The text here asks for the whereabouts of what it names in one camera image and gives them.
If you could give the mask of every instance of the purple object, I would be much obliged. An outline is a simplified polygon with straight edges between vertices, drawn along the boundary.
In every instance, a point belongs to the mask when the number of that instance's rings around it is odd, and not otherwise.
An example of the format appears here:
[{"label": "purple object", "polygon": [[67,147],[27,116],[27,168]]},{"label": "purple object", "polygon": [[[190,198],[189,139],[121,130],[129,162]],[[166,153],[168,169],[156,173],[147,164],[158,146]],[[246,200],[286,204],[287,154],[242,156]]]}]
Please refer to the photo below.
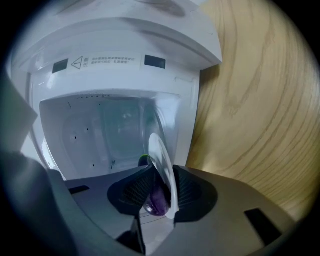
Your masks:
[{"label": "purple object", "polygon": [[159,182],[155,182],[150,195],[147,197],[143,208],[153,216],[164,216],[169,211],[169,202]]}]

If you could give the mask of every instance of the wooden surface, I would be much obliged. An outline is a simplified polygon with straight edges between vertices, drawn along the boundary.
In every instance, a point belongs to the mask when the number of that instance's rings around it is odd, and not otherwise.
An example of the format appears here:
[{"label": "wooden surface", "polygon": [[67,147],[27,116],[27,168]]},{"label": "wooden surface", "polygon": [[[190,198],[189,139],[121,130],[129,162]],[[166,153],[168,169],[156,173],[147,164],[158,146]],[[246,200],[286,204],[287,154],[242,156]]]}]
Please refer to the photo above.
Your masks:
[{"label": "wooden surface", "polygon": [[263,0],[208,0],[223,63],[201,74],[188,167],[243,181],[295,220],[319,184],[318,66],[292,22]]}]

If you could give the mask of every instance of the white appliance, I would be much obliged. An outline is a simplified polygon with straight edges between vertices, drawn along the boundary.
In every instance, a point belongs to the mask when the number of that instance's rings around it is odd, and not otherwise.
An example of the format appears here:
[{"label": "white appliance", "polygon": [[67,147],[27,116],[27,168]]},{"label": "white appliance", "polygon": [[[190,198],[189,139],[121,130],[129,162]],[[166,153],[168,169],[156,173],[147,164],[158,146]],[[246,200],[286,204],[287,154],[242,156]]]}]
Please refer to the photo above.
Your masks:
[{"label": "white appliance", "polygon": [[189,0],[80,0],[45,7],[7,70],[38,114],[22,152],[65,179],[134,168],[153,109],[185,166],[200,71],[222,61],[212,21]]}]

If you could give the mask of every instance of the warning triangle symbol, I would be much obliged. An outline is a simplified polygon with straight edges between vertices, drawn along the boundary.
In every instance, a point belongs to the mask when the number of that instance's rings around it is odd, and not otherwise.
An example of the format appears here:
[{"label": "warning triangle symbol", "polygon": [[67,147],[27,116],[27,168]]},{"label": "warning triangle symbol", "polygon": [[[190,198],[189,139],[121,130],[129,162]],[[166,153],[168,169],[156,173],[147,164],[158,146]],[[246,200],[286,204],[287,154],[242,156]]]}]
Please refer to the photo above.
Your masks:
[{"label": "warning triangle symbol", "polygon": [[77,68],[78,70],[81,69],[82,58],[83,58],[83,56],[81,56],[80,58],[78,58],[75,62],[73,62],[73,63],[71,64],[71,66]]}]

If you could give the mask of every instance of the warning label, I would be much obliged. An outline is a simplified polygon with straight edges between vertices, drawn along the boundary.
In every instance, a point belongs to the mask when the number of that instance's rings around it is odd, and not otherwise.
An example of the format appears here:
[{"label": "warning label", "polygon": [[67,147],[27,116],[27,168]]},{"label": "warning label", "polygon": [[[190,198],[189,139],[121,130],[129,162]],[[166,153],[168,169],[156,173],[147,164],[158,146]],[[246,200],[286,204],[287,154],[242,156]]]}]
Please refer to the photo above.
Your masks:
[{"label": "warning label", "polygon": [[100,52],[69,58],[68,74],[94,70],[140,70],[141,54],[135,52]]}]

